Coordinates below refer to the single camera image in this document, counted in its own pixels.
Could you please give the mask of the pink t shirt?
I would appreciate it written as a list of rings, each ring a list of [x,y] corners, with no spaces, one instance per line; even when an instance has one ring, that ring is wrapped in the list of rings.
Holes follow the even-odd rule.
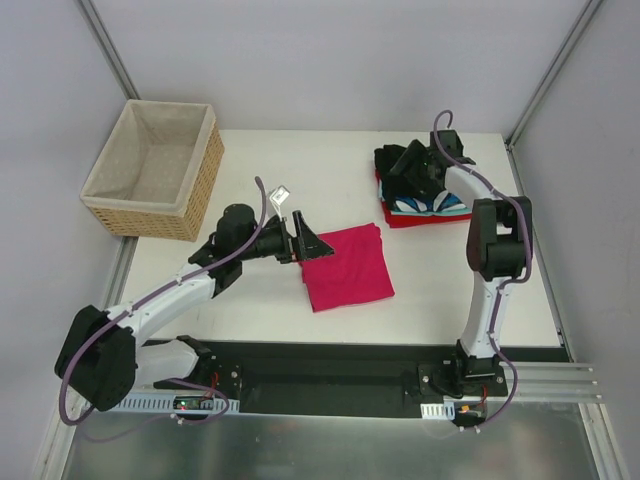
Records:
[[[376,224],[324,233],[320,239],[334,249],[334,254],[301,264],[301,278],[313,312],[368,304],[395,295]]]

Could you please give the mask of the red t shirt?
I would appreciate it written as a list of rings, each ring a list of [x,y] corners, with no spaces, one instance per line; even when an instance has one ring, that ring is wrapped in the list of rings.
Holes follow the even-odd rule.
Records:
[[[377,185],[379,182],[383,184],[384,198],[388,207],[391,206],[392,201],[396,197],[413,197],[423,202],[430,201],[430,200],[424,200],[420,197],[416,197],[415,196],[416,193],[414,192],[411,185],[406,180],[403,180],[403,179],[393,180],[388,178],[387,176],[383,176],[378,171],[375,171],[375,178],[377,181]],[[471,218],[471,213],[467,215],[449,217],[449,218],[392,216],[390,212],[382,206],[382,203],[381,203],[381,207],[382,207],[382,212],[383,212],[385,222],[390,228],[395,228],[395,229],[416,227],[416,226],[429,225],[429,224],[443,224],[443,223],[452,223],[456,221],[467,221]]]

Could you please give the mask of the wicker basket with liner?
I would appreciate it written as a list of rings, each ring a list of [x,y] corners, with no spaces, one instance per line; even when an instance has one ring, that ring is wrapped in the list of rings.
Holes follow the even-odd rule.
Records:
[[[129,100],[80,198],[116,236],[193,242],[224,151],[211,105]]]

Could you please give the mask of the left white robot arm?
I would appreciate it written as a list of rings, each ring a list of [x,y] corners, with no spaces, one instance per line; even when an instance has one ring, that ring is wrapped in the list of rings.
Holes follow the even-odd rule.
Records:
[[[61,402],[73,389],[96,410],[118,405],[129,392],[158,382],[211,387],[214,355],[203,343],[180,335],[149,344],[160,329],[206,303],[242,275],[246,261],[273,257],[281,264],[329,257],[334,249],[294,212],[295,231],[284,219],[256,216],[245,204],[228,206],[215,231],[167,284],[137,300],[77,312],[54,365],[61,379]]]

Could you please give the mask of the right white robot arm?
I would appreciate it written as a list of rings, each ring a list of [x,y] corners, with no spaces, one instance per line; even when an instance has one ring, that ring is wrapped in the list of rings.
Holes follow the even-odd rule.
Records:
[[[433,131],[427,144],[376,149],[374,165],[388,209],[406,197],[435,207],[456,197],[471,212],[466,259],[474,274],[469,316],[452,360],[435,368],[429,386],[460,398],[501,375],[499,333],[512,287],[528,281],[532,263],[532,204],[508,196],[480,173],[454,130]]]

